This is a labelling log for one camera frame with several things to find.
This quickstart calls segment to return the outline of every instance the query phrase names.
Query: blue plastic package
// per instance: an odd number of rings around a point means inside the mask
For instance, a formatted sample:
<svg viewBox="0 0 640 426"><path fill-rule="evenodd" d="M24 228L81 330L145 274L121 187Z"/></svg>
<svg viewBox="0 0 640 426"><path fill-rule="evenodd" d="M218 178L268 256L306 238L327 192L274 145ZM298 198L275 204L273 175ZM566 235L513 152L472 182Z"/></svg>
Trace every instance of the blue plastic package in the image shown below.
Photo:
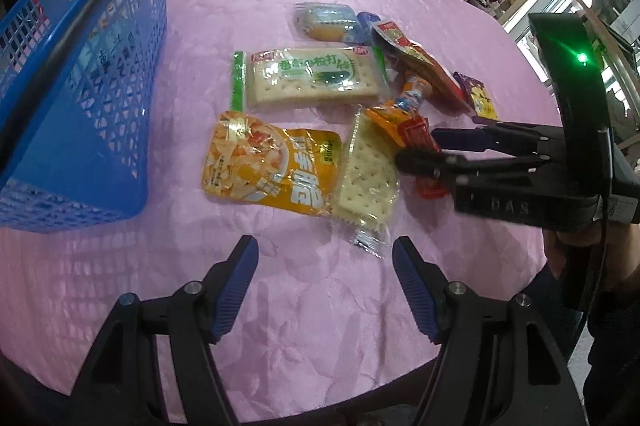
<svg viewBox="0 0 640 426"><path fill-rule="evenodd" d="M355 11L348 5L296 3L296 24L316 41L356 44L367 41Z"/></svg>
<svg viewBox="0 0 640 426"><path fill-rule="evenodd" d="M364 35L367 38L366 44L373 44L373 37L371 33L373 28L371 27L371 25L378 21L382 21L380 19L380 16L377 14L372 14L371 12L360 12L358 14L358 21L360 21L362 30L364 30Z"/></svg>

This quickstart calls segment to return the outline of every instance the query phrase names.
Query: plastic wrapper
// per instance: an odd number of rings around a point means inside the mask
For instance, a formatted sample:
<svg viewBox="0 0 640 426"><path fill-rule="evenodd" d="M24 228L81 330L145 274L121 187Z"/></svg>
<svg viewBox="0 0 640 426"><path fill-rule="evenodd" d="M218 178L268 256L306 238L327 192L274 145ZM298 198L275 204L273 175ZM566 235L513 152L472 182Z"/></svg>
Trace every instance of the plastic wrapper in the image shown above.
<svg viewBox="0 0 640 426"><path fill-rule="evenodd" d="M398 145L360 110L342 148L332 214L355 226L353 243L380 255L389 243L388 223L398 197Z"/></svg>
<svg viewBox="0 0 640 426"><path fill-rule="evenodd" d="M416 73L407 72L404 88L396 98L381 106L367 108L365 115L380 126L399 146L404 146L398 125L411 120L418 113L422 101L433 91L430 83Z"/></svg>
<svg viewBox="0 0 640 426"><path fill-rule="evenodd" d="M435 57L427 53L418 43L409 40L394 22L380 22L373 25L376 41L405 63L409 69L429 81L434 95L429 98L431 104L446 115L472 115L473 110L466 101L465 93L444 66Z"/></svg>
<svg viewBox="0 0 640 426"><path fill-rule="evenodd" d="M367 44L372 44L373 42L373 34L371 34L372 25L378 21L381 21L380 16L377 14L373 14L372 12L358 12L358 20L362 25L362 29L364 30L365 37L367 38Z"/></svg>
<svg viewBox="0 0 640 426"><path fill-rule="evenodd" d="M442 151L429 133L429 121L424 117L418 115L400 123L398 132L404 141L404 146L427 148L438 153ZM443 199L449 194L449 190L442 181L429 177L416 177L415 190L418 195L427 200Z"/></svg>
<svg viewBox="0 0 640 426"><path fill-rule="evenodd" d="M244 59L244 98L252 109L372 105L388 98L384 57L370 46L284 48Z"/></svg>
<svg viewBox="0 0 640 426"><path fill-rule="evenodd" d="M466 95L466 101L473 107L476 114L471 120L477 124L491 124L498 120L494 102L486 91L486 86L482 81L454 72L453 77L459 83Z"/></svg>
<svg viewBox="0 0 640 426"><path fill-rule="evenodd" d="M339 155L340 138L333 132L284 130L227 111L211 139L202 187L216 197L324 215Z"/></svg>
<svg viewBox="0 0 640 426"><path fill-rule="evenodd" d="M316 41L364 44L367 41L354 10L334 3L296 3L296 24Z"/></svg>

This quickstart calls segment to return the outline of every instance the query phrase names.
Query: yellow package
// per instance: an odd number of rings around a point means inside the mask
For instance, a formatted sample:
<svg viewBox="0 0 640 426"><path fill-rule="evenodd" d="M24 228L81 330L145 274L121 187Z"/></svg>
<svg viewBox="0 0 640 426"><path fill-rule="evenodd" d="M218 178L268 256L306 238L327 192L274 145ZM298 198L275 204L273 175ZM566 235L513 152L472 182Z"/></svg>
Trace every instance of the yellow package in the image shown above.
<svg viewBox="0 0 640 426"><path fill-rule="evenodd" d="M211 139L202 187L216 197L322 215L339 156L340 137L333 132L284 130L226 111Z"/></svg>

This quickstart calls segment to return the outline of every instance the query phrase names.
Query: blue plastic basket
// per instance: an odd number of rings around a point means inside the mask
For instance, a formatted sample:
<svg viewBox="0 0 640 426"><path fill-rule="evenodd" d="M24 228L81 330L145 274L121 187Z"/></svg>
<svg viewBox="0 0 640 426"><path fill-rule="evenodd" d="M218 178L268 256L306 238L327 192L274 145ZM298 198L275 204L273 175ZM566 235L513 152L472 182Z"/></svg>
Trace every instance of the blue plastic basket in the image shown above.
<svg viewBox="0 0 640 426"><path fill-rule="evenodd" d="M142 210L165 28L166 0L20 0L7 14L1 226L62 231Z"/></svg>

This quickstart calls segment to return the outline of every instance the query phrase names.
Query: blue gripper pad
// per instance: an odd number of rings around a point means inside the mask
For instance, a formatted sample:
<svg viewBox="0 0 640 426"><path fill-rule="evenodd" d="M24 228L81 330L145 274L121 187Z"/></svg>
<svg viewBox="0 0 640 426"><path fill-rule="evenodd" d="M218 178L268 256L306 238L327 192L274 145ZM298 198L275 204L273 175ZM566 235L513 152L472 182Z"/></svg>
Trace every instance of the blue gripper pad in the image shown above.
<svg viewBox="0 0 640 426"><path fill-rule="evenodd" d="M406 236L401 236L394 242L392 258L396 275L398 276L400 285L402 285L404 297L406 297L409 303L409 308L414 315L418 330L429 336L429 339L433 343L440 343L440 326L437 321L436 302L427 287L428 280L420 273L420 271L424 271L430 264L426 264L422 260L414 244L412 244L411 240ZM432 267L437 269L442 280L446 282L440 269L436 266ZM442 280L438 280L436 275L435 281L438 286L432 287L431 289L444 290Z"/></svg>
<svg viewBox="0 0 640 426"><path fill-rule="evenodd" d="M228 260L214 268L203 280L208 290L217 293L214 299L215 315L211 324L214 344L234 326L240 305L258 266L258 242L253 236L244 235Z"/></svg>

